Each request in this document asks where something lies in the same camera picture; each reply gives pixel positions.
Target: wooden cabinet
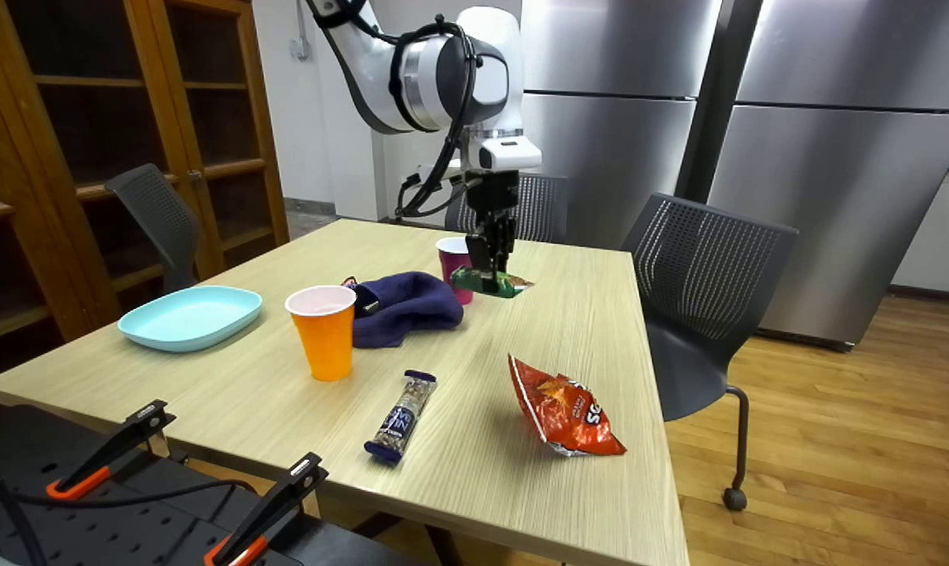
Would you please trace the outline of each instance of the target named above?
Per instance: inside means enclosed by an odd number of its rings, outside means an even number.
[[[162,289],[104,193],[138,165],[196,210],[202,277],[285,244],[249,0],[0,0],[0,340],[71,340]]]

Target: orange clamp handle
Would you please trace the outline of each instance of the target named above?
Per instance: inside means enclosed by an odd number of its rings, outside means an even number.
[[[44,495],[48,495],[50,501],[71,503],[71,501],[81,501],[85,495],[99,492],[104,483],[110,483],[110,465],[93,470],[93,475],[89,475],[89,477],[69,486],[66,492],[60,487],[60,483],[50,483],[50,486],[44,487]]]
[[[217,562],[217,553],[224,551],[230,538],[217,541],[217,547],[212,547],[204,557],[202,557],[202,566],[219,566]],[[230,559],[227,566],[256,566],[260,559],[260,553],[266,551],[266,538],[256,538],[235,559]]]

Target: light blue plate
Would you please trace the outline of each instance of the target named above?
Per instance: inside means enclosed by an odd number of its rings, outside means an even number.
[[[120,318],[120,334],[162,353],[207,350],[260,314],[260,295],[234,285],[191,285],[138,306]]]

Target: chair wheel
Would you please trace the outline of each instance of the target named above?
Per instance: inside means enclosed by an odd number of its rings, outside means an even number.
[[[745,496],[745,492],[739,492],[739,487],[725,487],[725,492],[724,492],[724,506],[725,506],[725,509],[731,509],[731,512],[748,509],[748,496]]]

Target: wooden table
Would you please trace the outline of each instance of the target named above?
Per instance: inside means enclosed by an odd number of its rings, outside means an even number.
[[[252,473],[314,450],[324,501],[367,503],[567,562],[689,562],[636,274],[627,253],[517,244],[519,299],[474,295],[449,334],[354,350],[342,383],[309,377],[282,299],[342,277],[438,274],[438,229],[331,225],[212,283],[263,295],[263,318],[204,353],[165,355],[93,332],[0,376],[0,402],[116,424],[167,399],[174,445]],[[594,389],[627,457],[562,460],[523,418],[507,353]],[[401,370],[439,377],[401,465],[361,445],[401,393]]]

